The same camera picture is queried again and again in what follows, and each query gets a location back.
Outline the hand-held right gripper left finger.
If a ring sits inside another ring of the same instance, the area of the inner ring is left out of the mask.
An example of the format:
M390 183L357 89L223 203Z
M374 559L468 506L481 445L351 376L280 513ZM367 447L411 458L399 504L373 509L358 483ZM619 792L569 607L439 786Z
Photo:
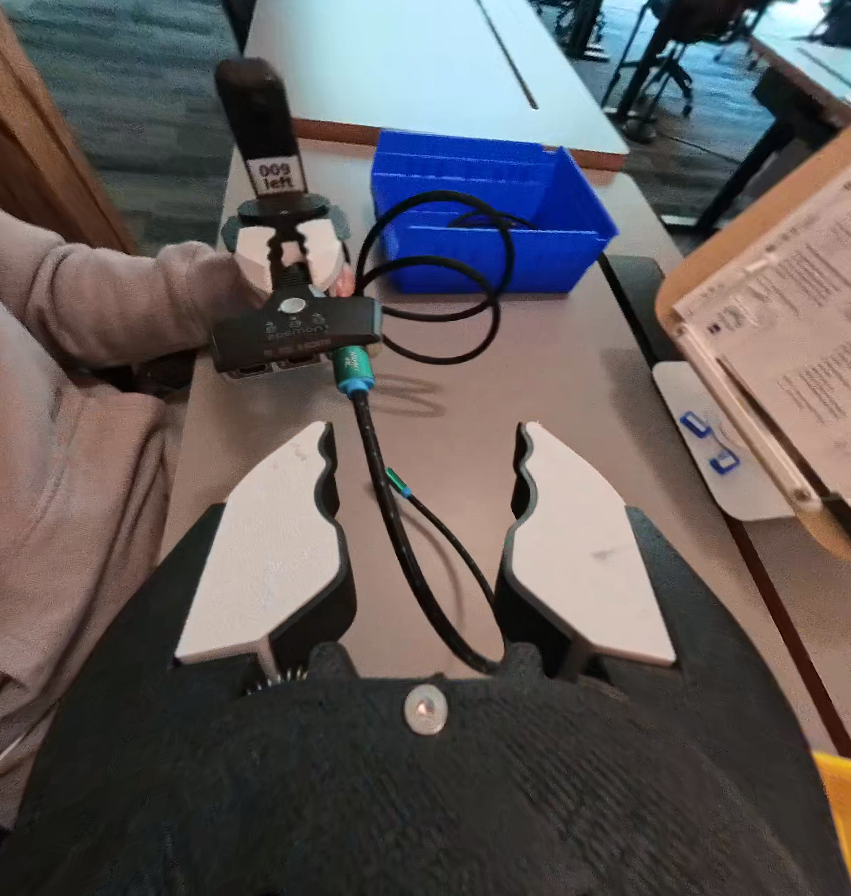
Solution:
M252 656L264 676L307 676L312 654L357 609L333 426L317 421L233 488L202 567L174 658Z

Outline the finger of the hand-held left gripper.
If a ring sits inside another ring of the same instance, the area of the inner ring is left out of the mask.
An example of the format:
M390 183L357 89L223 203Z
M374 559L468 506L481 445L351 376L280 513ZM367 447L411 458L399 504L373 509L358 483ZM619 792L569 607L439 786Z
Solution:
M276 230L268 226L240 226L234 253L248 287L259 300L268 300L273 292L273 266L277 275L283 269L284 250Z
M311 285L329 295L328 289L342 264L350 265L345 257L344 242L332 222L302 222L297 225L296 232Z

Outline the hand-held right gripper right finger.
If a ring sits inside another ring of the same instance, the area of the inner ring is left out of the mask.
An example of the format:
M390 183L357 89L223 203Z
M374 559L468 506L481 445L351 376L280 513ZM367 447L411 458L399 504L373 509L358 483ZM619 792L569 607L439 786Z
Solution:
M600 658L669 669L675 646L615 488L537 422L513 455L514 521L503 542L495 618L530 644L547 678L576 678Z

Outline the black switch hub box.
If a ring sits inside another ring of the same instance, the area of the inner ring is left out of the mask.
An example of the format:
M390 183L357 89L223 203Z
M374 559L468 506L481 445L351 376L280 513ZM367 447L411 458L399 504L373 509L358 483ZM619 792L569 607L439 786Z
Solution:
M260 308L218 322L209 355L220 375L244 378L311 364L345 347L381 340L382 307L372 297L332 297L296 263Z

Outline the thin usb cable green plug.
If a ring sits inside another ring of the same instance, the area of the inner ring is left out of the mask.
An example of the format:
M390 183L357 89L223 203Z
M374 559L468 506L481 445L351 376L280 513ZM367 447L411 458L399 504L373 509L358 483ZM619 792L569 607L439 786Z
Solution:
M456 551L457 555L464 562L465 566L476 580L488 605L490 608L493 608L495 603L494 591L488 583L487 577L463 543L434 512L414 495L412 489L393 469L386 467L385 476L396 495L408 501L409 504L416 509ZM397 555L398 562L408 581L408 585L413 592L415 600L420 610L423 611L426 616L427 621L431 624L431 628L438 634L443 644L450 649L451 653L457 659L461 660L465 666L468 666L470 669L483 675L494 675L499 669L500 661L487 658L485 655L472 648L441 609L418 564L418 560L409 542L403 523L397 519L396 522L388 523L387 529L390 536L397 532L400 533L401 551Z

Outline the person's left forearm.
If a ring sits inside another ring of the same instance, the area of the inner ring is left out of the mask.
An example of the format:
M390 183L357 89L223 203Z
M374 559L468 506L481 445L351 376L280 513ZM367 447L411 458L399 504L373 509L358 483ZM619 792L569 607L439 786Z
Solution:
M0 208L0 302L62 363L140 364L260 308L233 256L189 241L155 256L68 243Z

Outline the white card with blue marks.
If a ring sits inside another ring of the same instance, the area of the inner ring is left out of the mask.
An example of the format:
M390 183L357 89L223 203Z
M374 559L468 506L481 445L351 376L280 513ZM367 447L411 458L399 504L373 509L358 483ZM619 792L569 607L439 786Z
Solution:
M724 412L684 361L663 361L652 377L712 498L737 521L795 513Z

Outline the blue plastic bin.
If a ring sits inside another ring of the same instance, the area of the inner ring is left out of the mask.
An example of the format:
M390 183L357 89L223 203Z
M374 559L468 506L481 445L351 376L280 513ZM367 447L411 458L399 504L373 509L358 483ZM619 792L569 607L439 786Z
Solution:
M505 293L567 294L618 230L565 149L538 143L384 131L371 193L378 218L411 196L447 190L475 196L511 217L515 249ZM404 212L381 237L388 261L429 255L464 263L497 284L505 247L484 217L458 202Z

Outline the wooden cabinet panel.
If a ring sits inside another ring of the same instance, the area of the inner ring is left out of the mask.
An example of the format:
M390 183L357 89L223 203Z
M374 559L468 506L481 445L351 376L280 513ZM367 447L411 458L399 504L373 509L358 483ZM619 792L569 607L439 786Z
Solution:
M70 242L139 253L1 7L0 207Z

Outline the black office chair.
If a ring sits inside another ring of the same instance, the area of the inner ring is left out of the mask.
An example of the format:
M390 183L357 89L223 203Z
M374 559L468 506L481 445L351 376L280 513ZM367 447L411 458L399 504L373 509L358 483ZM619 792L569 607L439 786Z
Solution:
M723 44L733 40L750 5L746 1L642 4L601 101L605 113L628 140L639 144L653 141L657 108L669 84L676 84L681 91L682 115L691 115L692 78L682 64L686 51L699 43ZM655 28L642 54L631 57L634 40L648 14L655 18Z

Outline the grey background desk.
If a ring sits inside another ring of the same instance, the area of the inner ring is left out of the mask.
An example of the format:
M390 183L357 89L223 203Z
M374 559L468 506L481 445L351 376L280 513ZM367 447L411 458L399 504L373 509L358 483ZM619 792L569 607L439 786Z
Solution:
M724 225L746 186L792 141L817 151L851 126L851 49L756 32L747 41L766 66L753 96L773 121L695 220L693 228L702 236Z

